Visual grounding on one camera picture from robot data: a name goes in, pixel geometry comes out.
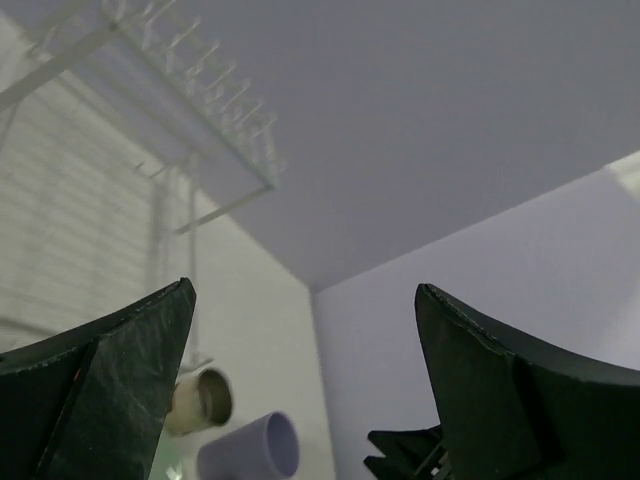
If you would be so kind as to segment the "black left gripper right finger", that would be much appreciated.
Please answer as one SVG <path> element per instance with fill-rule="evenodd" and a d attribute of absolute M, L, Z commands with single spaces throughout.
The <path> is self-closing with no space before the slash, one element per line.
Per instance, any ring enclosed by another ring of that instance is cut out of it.
<path fill-rule="evenodd" d="M 636 479 L 639 373 L 421 284 L 416 323 L 457 479 Z"/>

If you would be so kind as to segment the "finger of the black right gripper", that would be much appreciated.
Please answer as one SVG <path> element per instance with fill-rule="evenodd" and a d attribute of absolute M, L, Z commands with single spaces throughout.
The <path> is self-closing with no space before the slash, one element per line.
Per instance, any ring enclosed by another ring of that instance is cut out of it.
<path fill-rule="evenodd" d="M 381 453 L 364 459 L 365 467 L 376 479 L 453 478 L 440 425 L 410 431 L 372 430 L 367 439 Z"/>

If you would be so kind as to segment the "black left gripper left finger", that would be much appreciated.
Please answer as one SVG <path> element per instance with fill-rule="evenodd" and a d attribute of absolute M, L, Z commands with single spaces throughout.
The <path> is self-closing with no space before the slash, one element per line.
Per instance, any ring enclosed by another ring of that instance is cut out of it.
<path fill-rule="evenodd" d="M 2 353 L 2 478 L 148 478 L 195 304 L 181 278 Z"/>

